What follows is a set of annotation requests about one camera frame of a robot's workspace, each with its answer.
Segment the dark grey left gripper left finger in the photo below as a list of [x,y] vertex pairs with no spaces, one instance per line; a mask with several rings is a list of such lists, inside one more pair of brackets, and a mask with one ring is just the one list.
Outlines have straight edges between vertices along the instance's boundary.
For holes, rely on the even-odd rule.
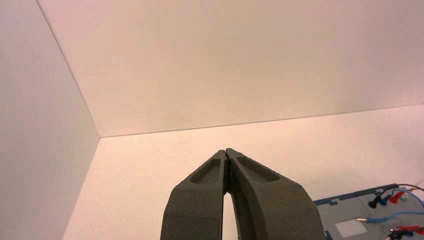
[[220,240],[228,158],[219,150],[176,185],[164,210],[162,240]]

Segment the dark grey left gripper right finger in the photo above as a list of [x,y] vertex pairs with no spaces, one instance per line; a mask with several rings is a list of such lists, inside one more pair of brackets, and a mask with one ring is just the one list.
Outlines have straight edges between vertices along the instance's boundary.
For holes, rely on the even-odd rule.
[[240,240],[324,240],[319,211],[297,182],[226,149],[228,190]]

